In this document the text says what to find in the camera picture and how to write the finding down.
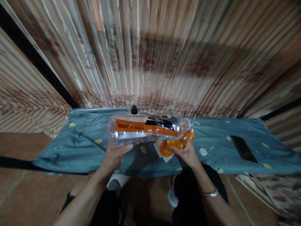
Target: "black smartphone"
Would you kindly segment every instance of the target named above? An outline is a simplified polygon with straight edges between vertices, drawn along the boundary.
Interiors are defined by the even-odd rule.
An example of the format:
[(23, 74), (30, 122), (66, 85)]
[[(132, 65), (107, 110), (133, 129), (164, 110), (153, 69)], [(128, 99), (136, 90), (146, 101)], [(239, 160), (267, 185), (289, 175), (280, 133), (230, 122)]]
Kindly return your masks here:
[(256, 158), (243, 138), (237, 136), (231, 136), (231, 138), (243, 160), (258, 164)]

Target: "blue blanket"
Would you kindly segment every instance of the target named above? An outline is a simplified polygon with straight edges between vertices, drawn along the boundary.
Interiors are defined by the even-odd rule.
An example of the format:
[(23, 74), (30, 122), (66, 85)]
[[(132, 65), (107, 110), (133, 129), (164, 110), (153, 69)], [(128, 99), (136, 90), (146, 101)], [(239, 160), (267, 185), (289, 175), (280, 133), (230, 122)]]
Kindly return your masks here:
[[(33, 164), (60, 172), (94, 172), (106, 152), (109, 118), (114, 114), (127, 114), (128, 111), (73, 109), (63, 130), (33, 160)], [(197, 156), (202, 163), (219, 173), (290, 174), (301, 171), (300, 155), (284, 146), (265, 128), (261, 119), (196, 118), (195, 121), (194, 147)], [(231, 135), (246, 141), (258, 164), (241, 158)], [(116, 172), (137, 177), (162, 177), (178, 174), (182, 168), (183, 162), (177, 156), (165, 163), (158, 156), (153, 142), (146, 142), (134, 145), (134, 149), (124, 155)]]

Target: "wooden floor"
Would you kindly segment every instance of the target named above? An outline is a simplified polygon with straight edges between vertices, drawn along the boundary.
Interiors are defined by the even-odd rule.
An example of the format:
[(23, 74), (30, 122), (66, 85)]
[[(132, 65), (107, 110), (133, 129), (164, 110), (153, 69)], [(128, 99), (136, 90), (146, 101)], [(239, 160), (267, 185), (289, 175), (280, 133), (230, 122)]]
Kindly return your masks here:
[[(32, 160), (50, 142), (51, 138), (42, 133), (0, 133), (0, 155)], [(226, 176), (221, 175), (230, 206), (242, 225), (277, 225), (280, 217), (274, 211), (241, 185), (234, 175), (227, 177), (232, 186)], [(81, 178), (79, 175), (54, 177), (43, 172), (0, 168), (0, 224), (51, 225), (67, 193)], [(124, 202), (124, 224), (132, 225), (133, 212), (171, 222), (173, 208), (167, 193), (172, 180), (173, 177), (130, 179), (120, 194)]]

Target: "black pants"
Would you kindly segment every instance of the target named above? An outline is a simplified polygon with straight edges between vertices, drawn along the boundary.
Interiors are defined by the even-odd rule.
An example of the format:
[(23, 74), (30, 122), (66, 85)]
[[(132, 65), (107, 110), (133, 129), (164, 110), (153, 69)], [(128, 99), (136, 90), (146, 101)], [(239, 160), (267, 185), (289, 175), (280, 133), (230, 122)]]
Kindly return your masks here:
[[(219, 174), (208, 165), (203, 165), (203, 167), (219, 194), (229, 204), (227, 192)], [(172, 213), (173, 225), (208, 225), (198, 184), (192, 170), (183, 170), (176, 177), (174, 185), (179, 203)]]
[[(227, 192), (219, 174), (208, 165), (203, 166), (220, 195), (229, 203)], [(208, 225), (198, 184), (191, 169), (185, 169), (175, 179), (175, 195), (178, 206), (172, 214), (173, 225)], [(67, 195), (62, 211), (74, 199)], [(120, 203), (114, 191), (105, 191), (101, 196), (91, 225), (118, 225)]]

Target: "orange label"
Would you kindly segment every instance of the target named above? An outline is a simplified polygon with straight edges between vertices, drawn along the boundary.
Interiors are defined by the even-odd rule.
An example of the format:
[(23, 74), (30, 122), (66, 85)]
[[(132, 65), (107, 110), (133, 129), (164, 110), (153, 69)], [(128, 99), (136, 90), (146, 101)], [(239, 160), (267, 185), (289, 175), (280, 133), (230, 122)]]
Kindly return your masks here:
[(121, 119), (116, 119), (115, 131), (120, 132), (144, 132), (153, 134), (163, 134), (168, 136), (179, 136), (179, 132), (173, 131), (168, 128), (145, 125), (143, 122), (132, 122)]

